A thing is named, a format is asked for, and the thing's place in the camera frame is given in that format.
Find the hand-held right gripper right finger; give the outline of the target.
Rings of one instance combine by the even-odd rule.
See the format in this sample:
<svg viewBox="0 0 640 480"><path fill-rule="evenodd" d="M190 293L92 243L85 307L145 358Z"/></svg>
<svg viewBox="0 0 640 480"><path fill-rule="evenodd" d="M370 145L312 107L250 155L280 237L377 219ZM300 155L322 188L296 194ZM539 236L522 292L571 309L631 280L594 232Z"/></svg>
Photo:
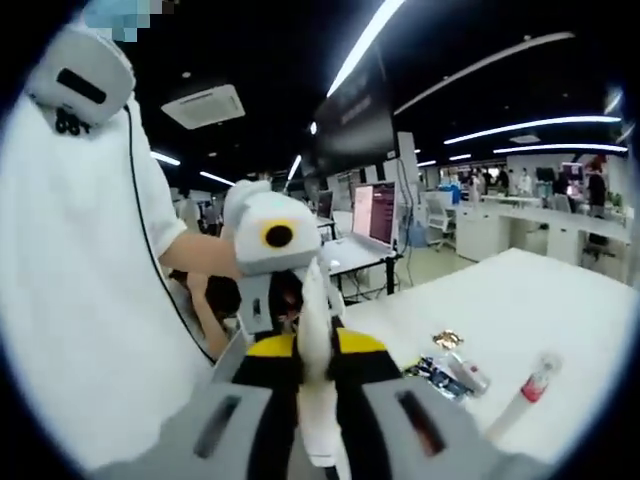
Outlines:
<svg viewBox="0 0 640 480"><path fill-rule="evenodd" d="M337 327L329 373L355 479L542 479L544 463L507 453L425 380L405 377L385 345Z"/></svg>

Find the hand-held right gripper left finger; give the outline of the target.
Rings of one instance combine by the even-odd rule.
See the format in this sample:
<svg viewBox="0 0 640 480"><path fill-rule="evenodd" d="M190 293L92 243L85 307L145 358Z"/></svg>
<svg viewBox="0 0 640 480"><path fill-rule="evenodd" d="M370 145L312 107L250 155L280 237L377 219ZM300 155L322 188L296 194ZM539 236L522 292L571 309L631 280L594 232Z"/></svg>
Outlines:
<svg viewBox="0 0 640 480"><path fill-rule="evenodd" d="M302 376L296 337L243 341L234 338L212 380L163 424L148 451L115 464L115 478L286 478Z"/></svg>

